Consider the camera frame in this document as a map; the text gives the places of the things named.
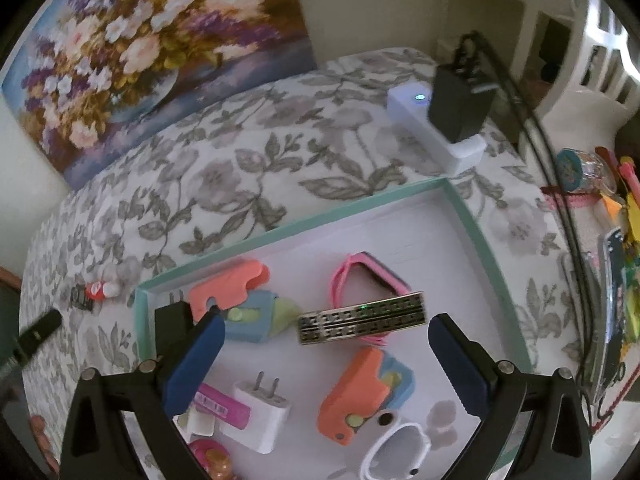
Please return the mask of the person's left hand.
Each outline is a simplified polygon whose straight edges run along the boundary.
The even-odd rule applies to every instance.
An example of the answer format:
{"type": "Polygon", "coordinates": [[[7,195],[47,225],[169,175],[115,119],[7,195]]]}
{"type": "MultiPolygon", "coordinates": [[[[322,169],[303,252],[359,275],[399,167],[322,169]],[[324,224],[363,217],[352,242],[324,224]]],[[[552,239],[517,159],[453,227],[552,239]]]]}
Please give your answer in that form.
{"type": "Polygon", "coordinates": [[[36,445],[42,457],[46,461],[49,469],[49,477],[52,479],[58,478],[60,472],[60,464],[54,457],[51,450],[51,443],[46,435],[46,421],[40,415],[32,415],[28,420],[29,428],[32,430],[36,445]]]}

